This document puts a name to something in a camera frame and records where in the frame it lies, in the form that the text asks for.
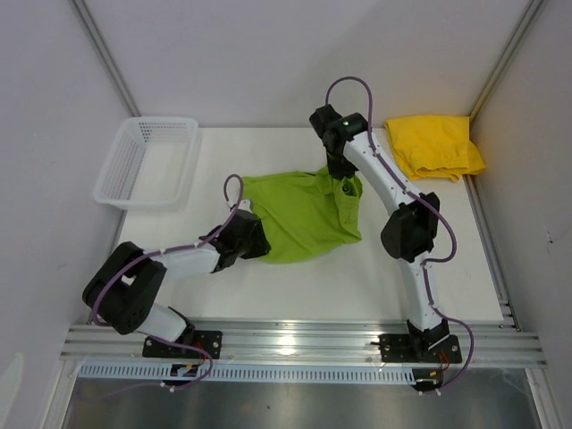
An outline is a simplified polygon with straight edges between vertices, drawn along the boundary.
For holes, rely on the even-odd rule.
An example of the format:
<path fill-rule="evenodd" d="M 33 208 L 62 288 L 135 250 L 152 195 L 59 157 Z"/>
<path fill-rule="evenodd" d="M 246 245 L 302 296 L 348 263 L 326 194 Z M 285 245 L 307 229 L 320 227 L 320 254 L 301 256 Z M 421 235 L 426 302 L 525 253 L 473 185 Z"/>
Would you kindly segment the green shorts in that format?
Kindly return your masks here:
<path fill-rule="evenodd" d="M 244 198 L 261 219 L 270 264 L 319 257 L 362 240 L 358 228 L 363 184 L 357 176 L 334 179 L 325 166 L 316 172 L 245 177 Z"/>

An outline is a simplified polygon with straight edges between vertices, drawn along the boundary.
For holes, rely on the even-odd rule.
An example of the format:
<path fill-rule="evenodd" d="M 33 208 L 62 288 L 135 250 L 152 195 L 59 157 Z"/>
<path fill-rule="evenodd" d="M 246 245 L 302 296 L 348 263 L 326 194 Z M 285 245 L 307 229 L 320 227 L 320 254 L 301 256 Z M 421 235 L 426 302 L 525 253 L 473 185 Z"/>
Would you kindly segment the yellow shorts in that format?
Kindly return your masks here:
<path fill-rule="evenodd" d="M 485 162 L 470 140 L 467 116 L 413 115 L 384 123 L 396 165 L 408 179 L 460 181 L 478 175 Z"/>

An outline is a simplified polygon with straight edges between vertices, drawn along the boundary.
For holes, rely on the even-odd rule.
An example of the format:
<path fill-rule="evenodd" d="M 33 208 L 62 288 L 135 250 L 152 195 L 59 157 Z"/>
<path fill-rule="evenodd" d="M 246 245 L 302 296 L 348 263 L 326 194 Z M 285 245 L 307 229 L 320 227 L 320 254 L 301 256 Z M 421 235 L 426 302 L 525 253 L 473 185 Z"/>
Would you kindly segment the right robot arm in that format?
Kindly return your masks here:
<path fill-rule="evenodd" d="M 322 141 L 330 175 L 349 178 L 360 172 L 382 200 L 389 219 L 380 239 L 386 253 L 400 267 L 408 298 L 407 333 L 386 333 L 375 341 L 384 363 L 459 364 L 458 337 L 436 311 L 436 297 L 428 281 L 438 229 L 440 200 L 423 193 L 398 171 L 362 114 L 341 116 L 331 105 L 309 117 Z"/>

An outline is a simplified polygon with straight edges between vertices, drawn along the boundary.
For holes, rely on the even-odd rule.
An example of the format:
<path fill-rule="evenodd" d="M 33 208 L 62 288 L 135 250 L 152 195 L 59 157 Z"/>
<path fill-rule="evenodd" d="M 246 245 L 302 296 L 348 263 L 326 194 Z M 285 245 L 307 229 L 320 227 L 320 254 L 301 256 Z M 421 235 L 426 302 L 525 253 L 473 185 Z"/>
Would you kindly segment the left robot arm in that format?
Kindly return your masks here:
<path fill-rule="evenodd" d="M 181 312 L 156 303 L 165 282 L 219 273 L 237 259 L 267 255 L 271 245 L 260 218 L 238 209 L 199 243 L 146 253 L 131 241 L 120 244 L 82 293 L 92 317 L 120 335 L 146 336 L 145 358 L 218 358 L 219 333 L 197 332 Z"/>

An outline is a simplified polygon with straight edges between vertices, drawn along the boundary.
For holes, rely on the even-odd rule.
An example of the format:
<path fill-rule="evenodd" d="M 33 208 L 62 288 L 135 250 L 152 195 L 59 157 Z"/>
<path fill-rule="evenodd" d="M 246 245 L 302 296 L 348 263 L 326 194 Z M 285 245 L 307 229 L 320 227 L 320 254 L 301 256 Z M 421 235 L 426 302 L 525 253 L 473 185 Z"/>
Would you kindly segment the white plastic basket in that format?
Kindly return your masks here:
<path fill-rule="evenodd" d="M 101 204 L 130 211 L 175 211 L 189 196 L 200 151 L 198 123 L 141 116 L 117 131 L 93 190 Z"/>

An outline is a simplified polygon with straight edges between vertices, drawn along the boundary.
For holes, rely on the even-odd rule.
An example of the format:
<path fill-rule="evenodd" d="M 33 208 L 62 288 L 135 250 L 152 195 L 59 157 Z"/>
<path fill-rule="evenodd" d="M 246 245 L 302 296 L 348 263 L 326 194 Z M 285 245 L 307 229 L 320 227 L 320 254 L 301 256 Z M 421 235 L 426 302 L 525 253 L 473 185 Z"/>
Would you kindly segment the aluminium mounting rail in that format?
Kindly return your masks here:
<path fill-rule="evenodd" d="M 254 365 L 365 366 L 378 364 L 379 335 L 404 333 L 406 325 L 373 322 L 198 320 L 204 331 L 220 331 L 220 360 Z M 543 368 L 547 365 L 537 334 L 513 326 L 478 325 L 473 329 L 477 368 Z M 138 361 L 144 335 L 120 335 L 111 327 L 75 324 L 65 338 L 62 360 L 82 358 Z"/>

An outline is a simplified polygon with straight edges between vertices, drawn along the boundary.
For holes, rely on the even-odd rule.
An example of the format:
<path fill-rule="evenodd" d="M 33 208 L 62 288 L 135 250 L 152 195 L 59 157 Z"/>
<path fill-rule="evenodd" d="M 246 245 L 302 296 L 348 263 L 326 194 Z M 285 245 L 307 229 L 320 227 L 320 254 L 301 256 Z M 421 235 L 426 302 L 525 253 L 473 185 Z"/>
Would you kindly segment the right frame post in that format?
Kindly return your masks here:
<path fill-rule="evenodd" d="M 474 103 L 471 105 L 468 112 L 470 124 L 473 124 L 479 118 L 492 99 L 496 89 L 509 71 L 511 64 L 517 58 L 519 51 L 524 47 L 528 35 L 533 30 L 534 25 L 548 3 L 549 1 L 547 0 L 532 0 L 526 3 L 526 8 L 520 14 L 513 30 L 509 33 L 507 41 L 504 43 L 498 58 L 488 73 Z"/>

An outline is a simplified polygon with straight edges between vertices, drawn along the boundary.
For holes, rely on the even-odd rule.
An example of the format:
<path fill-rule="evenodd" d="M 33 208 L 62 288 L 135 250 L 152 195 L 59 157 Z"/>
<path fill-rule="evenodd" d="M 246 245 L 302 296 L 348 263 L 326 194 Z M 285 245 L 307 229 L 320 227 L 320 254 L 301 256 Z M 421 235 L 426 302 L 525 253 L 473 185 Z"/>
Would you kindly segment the frame post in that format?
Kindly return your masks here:
<path fill-rule="evenodd" d="M 526 3 L 526 8 L 520 14 L 513 30 L 509 33 L 507 41 L 504 43 L 498 58 L 488 73 L 474 103 L 471 105 L 468 112 L 470 124 L 473 124 L 479 118 L 492 99 L 496 89 L 509 71 L 511 64 L 517 58 L 519 51 L 524 47 L 528 35 L 533 30 L 534 25 L 548 3 L 549 1 L 547 0 L 532 0 Z"/>
<path fill-rule="evenodd" d="M 136 100 L 114 59 L 111 49 L 106 43 L 103 32 L 97 25 L 95 17 L 88 6 L 88 2 L 85 0 L 70 0 L 68 4 L 74 12 L 79 25 L 87 37 L 100 65 L 103 67 L 106 77 L 110 81 L 122 106 L 130 117 L 140 117 L 141 112 Z"/>

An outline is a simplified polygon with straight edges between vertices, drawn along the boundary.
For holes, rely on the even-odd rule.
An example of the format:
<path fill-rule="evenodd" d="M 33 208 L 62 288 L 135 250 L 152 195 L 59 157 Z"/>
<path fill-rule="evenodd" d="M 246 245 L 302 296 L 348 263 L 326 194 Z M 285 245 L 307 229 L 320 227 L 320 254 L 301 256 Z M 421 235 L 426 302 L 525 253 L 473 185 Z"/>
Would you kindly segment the left frame post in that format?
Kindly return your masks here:
<path fill-rule="evenodd" d="M 103 67 L 106 77 L 110 81 L 122 106 L 130 117 L 140 117 L 141 112 L 136 100 L 114 59 L 111 49 L 106 43 L 103 32 L 97 25 L 95 17 L 88 6 L 88 2 L 85 0 L 70 0 L 68 4 L 74 12 L 79 25 L 87 37 L 100 65 Z"/>

